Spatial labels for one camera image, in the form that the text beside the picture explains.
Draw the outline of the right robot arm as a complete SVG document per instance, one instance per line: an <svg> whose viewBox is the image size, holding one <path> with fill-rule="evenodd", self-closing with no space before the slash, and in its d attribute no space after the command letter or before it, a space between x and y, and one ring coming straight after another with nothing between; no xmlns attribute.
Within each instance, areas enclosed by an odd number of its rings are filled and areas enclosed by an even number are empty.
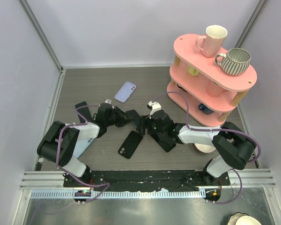
<svg viewBox="0 0 281 225"><path fill-rule="evenodd" d="M256 140L231 122L219 127L195 127L174 122L164 110L152 115L136 115L133 122L141 135L150 135L165 152L177 144L191 143L216 149L219 156L203 169L202 179L207 185L215 184L231 169L243 170L257 147Z"/></svg>

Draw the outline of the lavender phone case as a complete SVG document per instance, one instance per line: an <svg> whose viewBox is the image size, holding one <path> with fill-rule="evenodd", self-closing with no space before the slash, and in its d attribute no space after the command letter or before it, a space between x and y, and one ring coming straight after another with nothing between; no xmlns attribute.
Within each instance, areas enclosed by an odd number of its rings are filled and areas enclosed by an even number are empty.
<svg viewBox="0 0 281 225"><path fill-rule="evenodd" d="M136 85L131 83L131 82L125 82L125 84L120 88L120 90L116 93L114 98L121 102L124 103L130 95L134 92L136 89Z"/></svg>

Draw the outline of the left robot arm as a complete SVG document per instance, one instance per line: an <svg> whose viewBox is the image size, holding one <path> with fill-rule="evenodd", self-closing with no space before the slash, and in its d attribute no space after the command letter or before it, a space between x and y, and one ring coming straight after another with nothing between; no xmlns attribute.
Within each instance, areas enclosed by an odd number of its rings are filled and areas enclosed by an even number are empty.
<svg viewBox="0 0 281 225"><path fill-rule="evenodd" d="M79 142L102 137L108 127L124 127L139 114L135 110L124 112L110 103L87 105L85 102L76 106L76 112L80 123L53 122L39 144L37 154L72 174L75 183L85 187L90 183L90 169L74 155Z"/></svg>

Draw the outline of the black phone case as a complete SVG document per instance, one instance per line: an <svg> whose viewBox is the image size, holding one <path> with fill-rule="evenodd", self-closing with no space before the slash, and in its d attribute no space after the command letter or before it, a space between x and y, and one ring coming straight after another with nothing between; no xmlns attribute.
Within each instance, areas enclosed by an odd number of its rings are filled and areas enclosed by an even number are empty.
<svg viewBox="0 0 281 225"><path fill-rule="evenodd" d="M118 154L123 156L126 159L130 159L134 152L136 151L137 147L141 143L143 136L140 135L138 132L131 131L127 138L124 140L122 145L118 150Z"/></svg>

